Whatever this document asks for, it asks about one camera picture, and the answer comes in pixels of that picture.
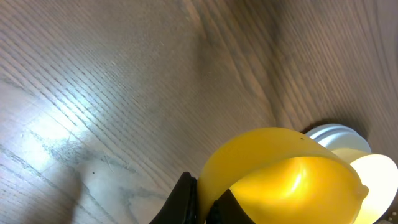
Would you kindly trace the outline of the yellow measuring scoop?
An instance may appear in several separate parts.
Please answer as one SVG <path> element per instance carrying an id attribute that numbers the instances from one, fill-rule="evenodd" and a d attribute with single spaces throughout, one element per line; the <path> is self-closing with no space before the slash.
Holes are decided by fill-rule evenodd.
<path id="1" fill-rule="evenodd" d="M 200 223 L 227 190 L 256 223 L 353 223 L 368 194 L 347 162 L 285 128 L 255 129 L 212 154 L 197 182 Z"/>

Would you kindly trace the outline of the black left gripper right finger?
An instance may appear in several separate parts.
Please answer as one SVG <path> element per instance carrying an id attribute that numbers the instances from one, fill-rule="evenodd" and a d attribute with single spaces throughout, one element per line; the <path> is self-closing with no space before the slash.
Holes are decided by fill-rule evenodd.
<path id="1" fill-rule="evenodd" d="M 254 222 L 228 189 L 214 201 L 206 218 L 206 224 L 254 224 Z"/>

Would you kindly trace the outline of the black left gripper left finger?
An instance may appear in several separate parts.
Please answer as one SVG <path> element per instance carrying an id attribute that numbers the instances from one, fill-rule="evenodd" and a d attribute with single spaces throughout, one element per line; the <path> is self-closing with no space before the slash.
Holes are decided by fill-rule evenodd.
<path id="1" fill-rule="evenodd" d="M 196 224 L 197 180 L 184 172 L 150 224 Z"/>

